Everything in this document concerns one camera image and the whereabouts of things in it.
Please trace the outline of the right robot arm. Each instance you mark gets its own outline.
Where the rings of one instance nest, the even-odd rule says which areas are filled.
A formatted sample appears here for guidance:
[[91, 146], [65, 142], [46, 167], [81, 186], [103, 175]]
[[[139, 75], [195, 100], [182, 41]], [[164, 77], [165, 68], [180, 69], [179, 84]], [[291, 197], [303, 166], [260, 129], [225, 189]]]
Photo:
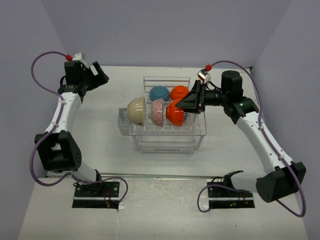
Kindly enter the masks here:
[[249, 174], [244, 170], [224, 176], [223, 191], [233, 197], [241, 190], [258, 193], [266, 203], [277, 201], [302, 191], [306, 167], [294, 162], [283, 150], [263, 123], [258, 106], [244, 96], [243, 79], [239, 72], [227, 70], [221, 74], [221, 86], [207, 89], [204, 79], [210, 76], [200, 71], [190, 92], [177, 103], [187, 113], [200, 114], [207, 106], [221, 106], [224, 113], [244, 133], [257, 153], [264, 175]]

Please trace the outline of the large orange ceramic bowl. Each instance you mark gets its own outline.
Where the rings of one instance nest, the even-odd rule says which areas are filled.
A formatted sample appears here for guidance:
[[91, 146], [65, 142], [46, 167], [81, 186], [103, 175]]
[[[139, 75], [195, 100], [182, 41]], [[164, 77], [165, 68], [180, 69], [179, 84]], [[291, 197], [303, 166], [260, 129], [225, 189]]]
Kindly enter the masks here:
[[170, 105], [166, 107], [166, 119], [174, 126], [181, 127], [186, 119], [186, 114], [182, 108], [177, 107], [176, 105], [180, 102], [181, 99], [176, 99], [171, 102]]

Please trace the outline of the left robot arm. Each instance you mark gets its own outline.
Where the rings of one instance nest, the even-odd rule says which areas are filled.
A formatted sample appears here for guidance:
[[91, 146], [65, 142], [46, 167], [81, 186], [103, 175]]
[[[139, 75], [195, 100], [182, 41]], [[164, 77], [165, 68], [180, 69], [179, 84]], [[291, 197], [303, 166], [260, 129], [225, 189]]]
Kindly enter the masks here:
[[86, 93], [109, 81], [97, 61], [92, 65], [96, 74], [82, 60], [64, 63], [65, 75], [60, 79], [56, 91], [57, 108], [49, 127], [44, 133], [35, 136], [33, 152], [39, 155], [45, 171], [71, 175], [76, 181], [87, 184], [87, 192], [97, 197], [104, 190], [101, 175], [83, 162], [81, 150], [71, 133]]

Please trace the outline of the pink floral ceramic bowl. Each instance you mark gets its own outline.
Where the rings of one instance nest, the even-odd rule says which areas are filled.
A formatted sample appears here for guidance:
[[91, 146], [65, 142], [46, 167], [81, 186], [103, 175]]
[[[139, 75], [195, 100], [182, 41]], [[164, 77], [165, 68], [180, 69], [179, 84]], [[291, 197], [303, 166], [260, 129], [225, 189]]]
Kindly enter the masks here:
[[162, 98], [153, 101], [148, 109], [148, 118], [155, 126], [163, 127], [164, 124], [164, 100]]

